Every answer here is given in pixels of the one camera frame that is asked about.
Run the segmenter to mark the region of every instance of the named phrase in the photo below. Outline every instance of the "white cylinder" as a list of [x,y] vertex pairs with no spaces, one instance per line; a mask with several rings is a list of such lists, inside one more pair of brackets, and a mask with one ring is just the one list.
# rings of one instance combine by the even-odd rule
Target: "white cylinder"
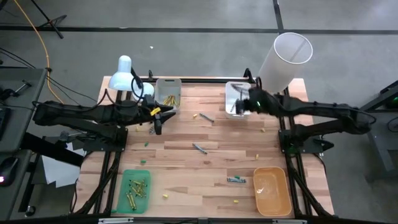
[[310,41],[300,34],[288,32],[279,35],[258,74],[262,88],[271,93],[283,91],[311,59],[312,51]]

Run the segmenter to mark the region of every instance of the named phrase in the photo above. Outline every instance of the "lamp shade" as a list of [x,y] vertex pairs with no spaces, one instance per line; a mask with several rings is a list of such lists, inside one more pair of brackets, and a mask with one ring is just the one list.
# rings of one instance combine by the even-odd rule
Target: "lamp shade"
[[126,55],[119,57],[118,71],[112,76],[108,87],[114,90],[131,91],[131,58]]

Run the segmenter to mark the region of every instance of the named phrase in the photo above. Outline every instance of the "green tray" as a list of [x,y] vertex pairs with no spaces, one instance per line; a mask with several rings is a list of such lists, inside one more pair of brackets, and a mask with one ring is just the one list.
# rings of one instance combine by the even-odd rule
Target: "green tray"
[[[129,184],[130,180],[136,180],[138,182],[144,180],[147,187],[144,187],[144,192],[147,194],[147,197],[136,196],[135,193],[131,190]],[[132,210],[130,206],[130,202],[127,199],[126,192],[131,190],[134,201],[137,205],[136,210]],[[148,170],[125,170],[123,172],[122,184],[120,186],[119,200],[118,200],[118,213],[134,213],[134,214],[142,214],[148,209],[148,200],[150,194],[150,173]]]

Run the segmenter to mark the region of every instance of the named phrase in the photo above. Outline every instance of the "white lamp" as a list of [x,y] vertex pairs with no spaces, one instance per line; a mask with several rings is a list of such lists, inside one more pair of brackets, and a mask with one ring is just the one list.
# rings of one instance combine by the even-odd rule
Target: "white lamp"
[[[118,64],[118,71],[112,76],[111,80],[109,81],[109,88],[115,90],[122,90],[122,91],[132,91],[131,89],[131,81],[133,75],[131,74],[131,58],[126,55],[122,55],[119,57],[119,64]],[[142,84],[144,92],[142,93],[142,88],[137,86],[136,80],[132,84],[135,94],[138,96],[142,96],[149,94],[151,96],[154,95],[155,88],[150,83],[143,83]]]

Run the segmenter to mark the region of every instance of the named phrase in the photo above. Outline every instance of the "small yellow piece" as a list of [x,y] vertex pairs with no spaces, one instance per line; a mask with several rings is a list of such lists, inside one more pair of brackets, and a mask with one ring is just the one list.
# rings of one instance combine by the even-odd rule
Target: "small yellow piece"
[[153,116],[153,115],[155,115],[155,114],[158,113],[158,112],[160,112],[160,108],[155,108],[154,110],[152,110],[152,111],[150,112],[150,115]]

